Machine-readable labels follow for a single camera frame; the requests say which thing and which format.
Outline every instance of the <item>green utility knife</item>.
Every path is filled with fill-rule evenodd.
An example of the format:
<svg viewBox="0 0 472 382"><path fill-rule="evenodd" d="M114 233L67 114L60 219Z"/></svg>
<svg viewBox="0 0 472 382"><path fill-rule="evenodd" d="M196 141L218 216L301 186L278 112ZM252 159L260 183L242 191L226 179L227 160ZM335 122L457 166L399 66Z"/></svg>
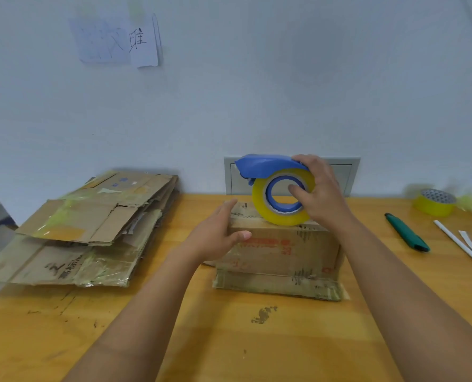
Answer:
<svg viewBox="0 0 472 382"><path fill-rule="evenodd" d="M402 239L408 244L411 248L419 250L421 252L428 252L431 249L429 245L425 243L424 240L420 238L414 231L412 231L409 226L402 222L398 217L395 217L391 213L385 213L385 217L388 222L393 226L393 228L400 234Z"/></svg>

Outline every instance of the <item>forearm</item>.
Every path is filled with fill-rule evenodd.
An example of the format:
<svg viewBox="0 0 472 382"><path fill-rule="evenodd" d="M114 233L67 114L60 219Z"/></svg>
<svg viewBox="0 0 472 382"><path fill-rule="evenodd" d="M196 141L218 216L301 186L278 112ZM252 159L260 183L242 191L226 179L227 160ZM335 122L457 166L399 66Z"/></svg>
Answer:
<svg viewBox="0 0 472 382"><path fill-rule="evenodd" d="M64 381L150 381L162 363L181 302L200 262L171 251L153 277L68 373Z"/></svg>
<svg viewBox="0 0 472 382"><path fill-rule="evenodd" d="M336 234L405 380L472 380L472 326L360 222Z"/></svg>

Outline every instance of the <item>table surface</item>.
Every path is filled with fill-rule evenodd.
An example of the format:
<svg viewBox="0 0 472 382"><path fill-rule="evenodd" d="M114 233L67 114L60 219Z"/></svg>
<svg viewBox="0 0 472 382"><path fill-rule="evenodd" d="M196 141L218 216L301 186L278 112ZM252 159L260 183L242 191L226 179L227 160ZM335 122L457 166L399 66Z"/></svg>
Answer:
<svg viewBox="0 0 472 382"><path fill-rule="evenodd" d="M248 200L246 196L236 196ZM8 285L0 292L0 381L59 381L192 228L228 196L185 194L167 215L129 288ZM429 287L472 324L472 259L433 217L405 199L349 199L351 209ZM432 251L411 250L391 212ZM472 239L472 214L442 219ZM212 288L214 269L190 282L158 380L401 380L347 261L342 302ZM264 324L259 310L277 306Z"/></svg>

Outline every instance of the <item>tape roll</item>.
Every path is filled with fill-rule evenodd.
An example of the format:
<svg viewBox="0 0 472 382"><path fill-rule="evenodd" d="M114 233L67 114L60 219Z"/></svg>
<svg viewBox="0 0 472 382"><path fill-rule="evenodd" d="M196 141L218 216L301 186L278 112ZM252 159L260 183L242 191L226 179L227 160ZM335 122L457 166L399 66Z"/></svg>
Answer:
<svg viewBox="0 0 472 382"><path fill-rule="evenodd" d="M265 220L276 225L298 225L309 220L309 215L299 202L284 204L273 199L272 188L281 180L294 181L307 192L313 191L315 186L312 173L299 168L283 169L268 178L257 178L252 186L255 209Z"/></svg>
<svg viewBox="0 0 472 382"><path fill-rule="evenodd" d="M457 199L450 193L436 189L425 189L413 202L413 207L436 217L448 216L454 210Z"/></svg>

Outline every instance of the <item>person's left hand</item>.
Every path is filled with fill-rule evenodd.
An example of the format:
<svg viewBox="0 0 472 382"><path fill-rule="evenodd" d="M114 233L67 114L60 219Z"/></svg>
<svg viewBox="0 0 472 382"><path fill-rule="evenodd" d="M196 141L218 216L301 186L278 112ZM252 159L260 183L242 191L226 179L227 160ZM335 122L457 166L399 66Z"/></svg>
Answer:
<svg viewBox="0 0 472 382"><path fill-rule="evenodd" d="M211 216L197 225L184 241L185 248L194 251L201 261L216 260L229 252L237 243L252 237L250 231L227 235L231 209L236 202L237 199L224 202Z"/></svg>

